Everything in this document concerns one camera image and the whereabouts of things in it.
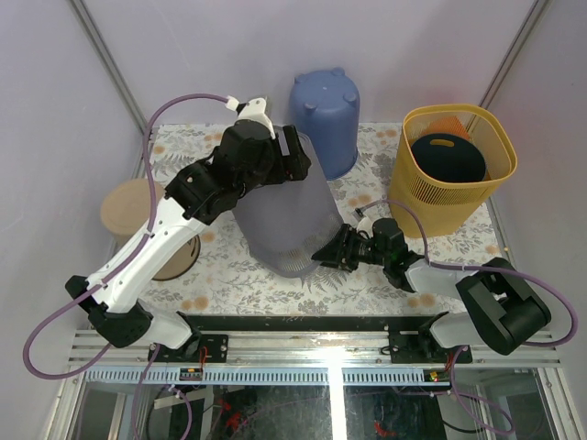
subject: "white wall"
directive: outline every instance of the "white wall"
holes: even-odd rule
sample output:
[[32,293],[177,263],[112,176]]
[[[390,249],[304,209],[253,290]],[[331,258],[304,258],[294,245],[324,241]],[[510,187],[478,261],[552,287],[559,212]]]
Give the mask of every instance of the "white wall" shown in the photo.
[[[361,121],[479,103],[533,0],[86,0],[146,115],[194,92],[268,94],[283,122],[294,76],[342,66]],[[185,104],[163,122],[228,122]]]
[[[33,327],[68,301],[64,282],[103,264],[99,205],[128,178],[139,135],[63,0],[0,2],[0,436],[39,438],[58,382],[33,378],[21,352]],[[34,345],[61,372],[68,313]]]
[[[568,296],[582,322],[560,348],[573,396],[587,425],[587,3],[552,2],[491,110],[519,157],[516,175],[495,195],[521,270]],[[556,302],[552,327],[568,330]]]

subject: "yellow basket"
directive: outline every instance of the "yellow basket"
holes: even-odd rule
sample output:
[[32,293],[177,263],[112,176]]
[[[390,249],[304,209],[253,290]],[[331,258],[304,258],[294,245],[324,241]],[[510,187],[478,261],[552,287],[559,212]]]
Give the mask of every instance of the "yellow basket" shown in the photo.
[[[485,159],[485,179],[447,183],[423,173],[412,155],[412,145],[431,133],[450,133],[472,142]],[[427,236],[444,236],[459,229],[516,167],[517,156],[510,139],[487,110],[471,104],[421,107],[404,119],[389,198],[410,206],[422,221]],[[406,236],[420,237],[410,214],[394,205],[390,208]]]

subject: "floral tablecloth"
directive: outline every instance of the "floral tablecloth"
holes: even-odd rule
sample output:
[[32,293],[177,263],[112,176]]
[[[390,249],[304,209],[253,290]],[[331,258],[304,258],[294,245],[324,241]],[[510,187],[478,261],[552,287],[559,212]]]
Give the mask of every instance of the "floral tablecloth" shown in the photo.
[[[151,163],[155,180],[165,186],[175,173],[206,156],[224,126],[161,126]],[[400,124],[361,124],[359,159],[346,176],[329,183],[345,222],[356,225],[354,208],[387,193],[397,153]],[[368,212],[375,220],[389,215],[380,205]],[[194,266],[180,278],[152,281],[141,298],[161,308],[188,314],[436,314],[464,310],[462,302],[433,292],[408,293],[389,284],[380,267],[361,264],[353,273],[319,268],[307,278],[285,279],[249,255],[232,213],[222,214],[201,236]],[[408,239],[416,252],[421,240]],[[499,255],[485,205],[451,236],[430,240],[433,259],[486,262]]]

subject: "gray container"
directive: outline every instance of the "gray container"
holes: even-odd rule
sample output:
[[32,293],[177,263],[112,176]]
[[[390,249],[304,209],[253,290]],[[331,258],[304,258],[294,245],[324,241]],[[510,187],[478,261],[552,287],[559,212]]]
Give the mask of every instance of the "gray container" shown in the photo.
[[[285,136],[275,128],[284,154]],[[303,181],[288,181],[251,191],[232,210],[249,242],[249,252],[268,269],[286,278],[299,278],[319,263],[312,255],[325,246],[342,225],[342,217],[310,138],[298,133],[312,161]]]

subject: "beige stool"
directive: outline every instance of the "beige stool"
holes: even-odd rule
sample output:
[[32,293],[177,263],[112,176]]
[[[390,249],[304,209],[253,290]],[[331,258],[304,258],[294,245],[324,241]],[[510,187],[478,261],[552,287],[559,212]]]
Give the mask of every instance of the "beige stool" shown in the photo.
[[[165,194],[155,182],[157,202]],[[149,184],[146,179],[125,181],[106,196],[100,209],[102,224],[122,247],[149,218]],[[156,281],[177,278],[188,271],[200,254],[200,237],[195,236],[180,249],[153,277]]]

